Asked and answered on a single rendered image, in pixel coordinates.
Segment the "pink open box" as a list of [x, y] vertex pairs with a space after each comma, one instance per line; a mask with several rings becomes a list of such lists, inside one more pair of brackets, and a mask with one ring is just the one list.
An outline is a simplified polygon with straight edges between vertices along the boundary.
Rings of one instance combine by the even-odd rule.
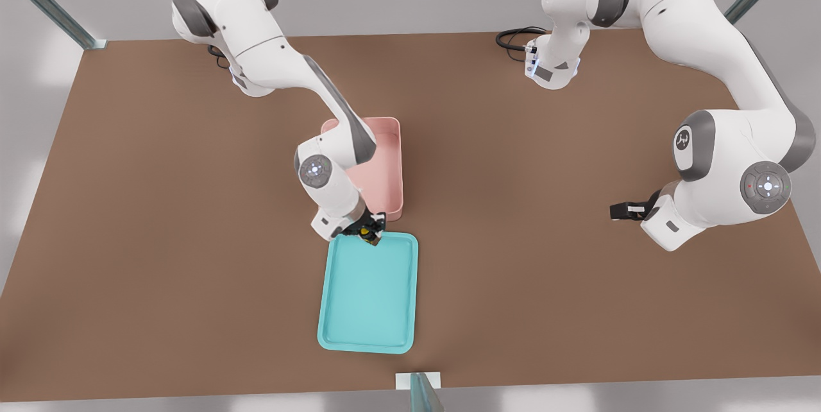
[[393, 117], [365, 117], [363, 121], [373, 132], [377, 148], [367, 163], [347, 170], [347, 175], [373, 213], [384, 212], [387, 221], [398, 220], [404, 199], [401, 126]]

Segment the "pale blue-green tray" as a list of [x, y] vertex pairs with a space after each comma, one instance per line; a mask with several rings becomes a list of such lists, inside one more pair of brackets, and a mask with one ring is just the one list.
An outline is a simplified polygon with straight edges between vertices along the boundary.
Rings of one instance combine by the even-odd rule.
[[378, 245], [338, 236], [326, 255], [317, 341], [326, 350], [404, 354], [414, 343], [419, 243], [384, 232]]

